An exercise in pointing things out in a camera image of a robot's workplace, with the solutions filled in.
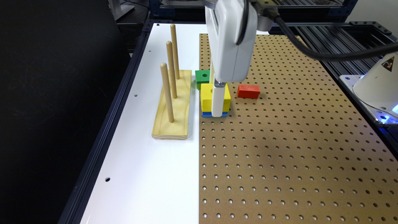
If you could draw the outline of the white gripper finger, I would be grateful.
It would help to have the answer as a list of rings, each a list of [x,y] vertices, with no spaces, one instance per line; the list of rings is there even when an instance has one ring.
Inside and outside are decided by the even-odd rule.
[[[215,80],[215,71],[214,71],[213,61],[211,61],[211,64],[210,64],[210,81],[209,81],[209,83],[214,83],[214,80]]]
[[[212,89],[212,103],[211,103],[211,112],[213,117],[217,118],[221,117],[222,115],[225,86],[226,83],[214,80],[213,89]]]

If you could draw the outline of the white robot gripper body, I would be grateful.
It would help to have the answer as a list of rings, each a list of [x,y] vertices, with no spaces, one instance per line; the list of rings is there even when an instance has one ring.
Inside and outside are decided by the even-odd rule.
[[[215,79],[243,81],[256,39],[256,10],[246,1],[218,0],[205,8],[205,18]]]

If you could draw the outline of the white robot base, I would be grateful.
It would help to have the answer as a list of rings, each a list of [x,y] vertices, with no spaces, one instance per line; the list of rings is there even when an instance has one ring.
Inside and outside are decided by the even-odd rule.
[[[385,55],[364,75],[340,80],[380,126],[397,126],[397,53]]]

